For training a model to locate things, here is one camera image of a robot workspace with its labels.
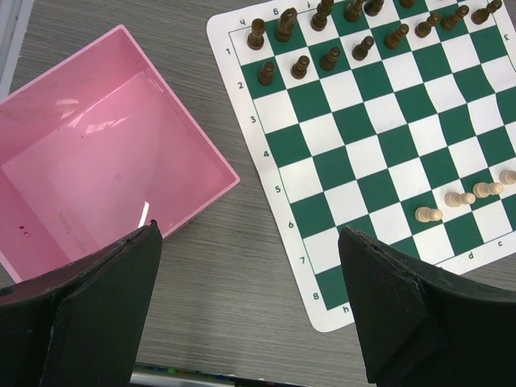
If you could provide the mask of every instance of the gray table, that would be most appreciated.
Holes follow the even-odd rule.
[[[125,24],[242,178],[164,244],[138,361],[322,387],[367,385],[354,325],[320,334],[306,317],[206,38],[210,16],[257,2],[36,0],[12,89]],[[516,290],[515,274],[510,257],[466,277]],[[0,286],[8,284],[0,272]]]

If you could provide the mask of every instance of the chessboard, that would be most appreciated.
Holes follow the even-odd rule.
[[[516,169],[516,34],[505,5],[477,13],[484,19],[477,24],[472,15],[485,0],[401,2],[411,1],[385,0],[367,15],[359,0],[358,18],[349,22],[351,0],[335,0],[321,31],[312,27],[318,0],[276,0],[208,22],[318,331],[353,321],[337,248],[344,226],[457,274],[516,252],[516,185],[500,192],[500,184],[484,184],[483,191],[498,188],[471,204],[445,202]],[[451,30],[427,23],[420,27],[426,36],[416,35],[432,14],[444,20],[464,5],[468,14],[455,17]],[[409,32],[400,36],[402,24]],[[372,46],[364,46],[367,36]],[[393,39],[396,47],[387,48]],[[328,66],[331,50],[340,56]],[[438,216],[417,220],[425,207]]]

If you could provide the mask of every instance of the pawn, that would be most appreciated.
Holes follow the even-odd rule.
[[[492,0],[486,8],[480,8],[476,10],[471,15],[471,20],[475,24],[482,24],[489,19],[489,15],[494,14],[497,10],[501,8],[501,0]]]
[[[319,64],[321,65],[321,69],[324,71],[331,71],[337,65],[337,60],[340,57],[340,48],[332,47],[330,51],[321,58]]]
[[[274,63],[265,62],[264,67],[258,74],[258,82],[263,86],[269,86],[274,81]]]
[[[248,36],[248,46],[253,50],[259,50],[264,46],[265,22],[262,19],[254,19],[251,24],[251,33]]]
[[[427,37],[432,31],[432,27],[436,26],[440,19],[441,14],[437,12],[428,16],[428,19],[425,22],[421,22],[416,27],[416,36],[418,38]]]
[[[438,222],[443,218],[443,212],[429,207],[419,207],[415,214],[416,220],[421,223]]]
[[[466,6],[466,5],[463,5],[463,6],[460,6],[459,8],[456,9],[456,11],[447,16],[446,18],[444,18],[443,20],[441,20],[441,27],[446,30],[446,31],[450,31],[452,30],[453,28],[455,28],[457,26],[457,23],[464,19],[464,16],[466,16],[467,14],[469,13],[469,7]]]
[[[350,23],[358,20],[362,12],[362,4],[364,4],[364,0],[353,0],[353,2],[347,5],[344,11],[344,18]]]
[[[355,58],[355,60],[364,60],[373,45],[374,38],[372,36],[366,36],[360,44],[357,44],[355,48],[353,48],[353,58]]]
[[[473,186],[473,193],[477,198],[487,198],[489,195],[499,195],[503,192],[501,183],[476,183]]]
[[[298,59],[298,62],[294,66],[292,66],[292,70],[290,73],[296,79],[302,79],[305,77],[308,65],[310,64],[310,58],[306,55],[301,55]]]
[[[312,17],[310,25],[315,31],[322,31],[328,23],[328,16],[331,15],[333,0],[321,0],[317,6],[317,13]]]
[[[516,183],[516,172],[511,170],[501,171],[500,182],[503,185],[510,185]]]
[[[409,26],[406,24],[402,24],[400,27],[397,28],[395,32],[392,34],[387,35],[385,38],[385,46],[389,50],[394,50],[397,48],[397,46],[400,45],[400,42],[403,38],[405,38],[406,34],[409,33]]]
[[[475,195],[472,193],[450,192],[444,197],[444,202],[448,207],[459,207],[465,204],[473,204],[476,201]]]
[[[364,6],[364,12],[369,16],[376,16],[384,6],[384,0],[368,0]]]

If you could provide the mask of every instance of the white pawn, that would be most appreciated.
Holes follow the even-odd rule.
[[[516,172],[510,170],[501,171],[500,182],[505,185],[516,183]]]
[[[443,218],[443,212],[429,207],[419,207],[415,216],[418,222],[437,222]]]
[[[472,193],[450,192],[444,197],[444,202],[448,207],[459,207],[464,204],[473,204],[476,201],[475,195]]]
[[[477,198],[487,198],[489,195],[499,195],[503,192],[501,183],[476,183],[473,186],[473,193]]]

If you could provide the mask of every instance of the pink container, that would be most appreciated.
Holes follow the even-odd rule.
[[[0,262],[20,282],[151,219],[167,236],[238,182],[118,26],[0,103]]]

